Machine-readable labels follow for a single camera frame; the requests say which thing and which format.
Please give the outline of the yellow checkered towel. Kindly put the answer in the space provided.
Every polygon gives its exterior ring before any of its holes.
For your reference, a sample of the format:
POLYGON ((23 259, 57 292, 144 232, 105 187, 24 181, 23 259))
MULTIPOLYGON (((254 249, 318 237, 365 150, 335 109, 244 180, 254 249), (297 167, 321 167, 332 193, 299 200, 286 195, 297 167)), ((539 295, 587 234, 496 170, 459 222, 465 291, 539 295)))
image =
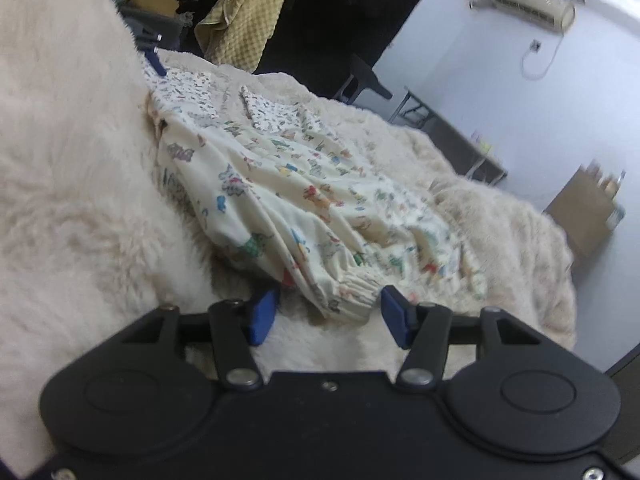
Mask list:
POLYGON ((247 73, 258 67, 284 0, 218 0, 194 27, 204 58, 247 73))

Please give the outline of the black hanging garment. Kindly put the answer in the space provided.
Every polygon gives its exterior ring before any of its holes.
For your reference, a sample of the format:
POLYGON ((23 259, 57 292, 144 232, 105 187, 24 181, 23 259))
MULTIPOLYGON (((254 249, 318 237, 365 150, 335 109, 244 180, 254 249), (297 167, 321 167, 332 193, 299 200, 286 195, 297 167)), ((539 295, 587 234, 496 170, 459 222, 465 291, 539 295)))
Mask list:
MULTIPOLYGON (((198 2, 198 23, 217 1, 198 2)), ((285 73, 330 98, 349 75, 350 57, 356 54, 369 66, 378 62, 419 1, 284 0, 252 74, 285 73)))

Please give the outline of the white air conditioner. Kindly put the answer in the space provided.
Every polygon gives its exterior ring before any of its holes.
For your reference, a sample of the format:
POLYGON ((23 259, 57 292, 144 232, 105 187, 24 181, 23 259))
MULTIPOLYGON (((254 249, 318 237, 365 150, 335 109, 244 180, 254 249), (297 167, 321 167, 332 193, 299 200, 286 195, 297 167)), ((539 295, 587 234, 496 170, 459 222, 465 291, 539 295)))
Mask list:
POLYGON ((573 26, 577 16, 570 0, 471 0, 469 7, 494 9, 559 35, 573 26))

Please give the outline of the cartoon print cream garment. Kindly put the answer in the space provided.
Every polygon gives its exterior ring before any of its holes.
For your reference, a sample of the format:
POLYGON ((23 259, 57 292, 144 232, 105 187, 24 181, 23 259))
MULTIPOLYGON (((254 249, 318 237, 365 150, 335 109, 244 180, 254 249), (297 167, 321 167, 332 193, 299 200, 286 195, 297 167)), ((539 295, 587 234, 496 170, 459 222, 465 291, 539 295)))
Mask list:
POLYGON ((434 202, 376 171, 299 103, 212 74, 144 72, 163 186, 232 266, 362 322, 383 287, 469 306, 488 284, 434 202))

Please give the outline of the grey folding table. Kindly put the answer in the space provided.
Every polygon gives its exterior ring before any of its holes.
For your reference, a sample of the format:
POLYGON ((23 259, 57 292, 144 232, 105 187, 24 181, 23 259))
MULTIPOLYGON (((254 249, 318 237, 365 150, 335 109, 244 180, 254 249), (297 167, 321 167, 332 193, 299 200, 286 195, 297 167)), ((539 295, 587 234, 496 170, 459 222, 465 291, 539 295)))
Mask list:
POLYGON ((408 87, 390 116, 390 122, 425 133, 454 171, 465 179, 496 186, 508 176, 500 162, 450 125, 408 87))

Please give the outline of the dark plastic chair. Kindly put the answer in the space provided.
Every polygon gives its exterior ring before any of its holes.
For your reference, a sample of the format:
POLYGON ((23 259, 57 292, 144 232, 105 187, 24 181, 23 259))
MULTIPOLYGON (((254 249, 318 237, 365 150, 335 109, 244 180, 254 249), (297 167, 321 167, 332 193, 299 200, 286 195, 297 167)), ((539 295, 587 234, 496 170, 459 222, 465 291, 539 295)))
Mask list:
POLYGON ((366 90, 372 91, 386 101, 393 97, 393 93, 380 83, 372 68, 359 56, 353 54, 349 60, 348 78, 334 94, 333 99, 352 105, 366 90))

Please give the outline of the cream fluffy blanket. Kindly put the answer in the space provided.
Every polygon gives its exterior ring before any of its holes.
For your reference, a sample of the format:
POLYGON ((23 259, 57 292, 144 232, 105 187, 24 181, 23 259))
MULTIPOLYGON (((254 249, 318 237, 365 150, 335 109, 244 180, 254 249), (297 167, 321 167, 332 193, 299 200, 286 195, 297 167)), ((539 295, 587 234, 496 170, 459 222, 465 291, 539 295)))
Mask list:
MULTIPOLYGON (((423 133, 317 98, 289 76, 184 53, 163 60, 212 76, 216 107, 238 126, 242 87, 304 104, 460 226, 490 304, 574 346, 570 252, 547 217, 457 177, 423 133)), ((1 457, 18 476, 53 454, 38 398, 55 372, 160 304, 196 312, 250 288, 160 186, 143 73, 112 0, 1 0, 1 457)))

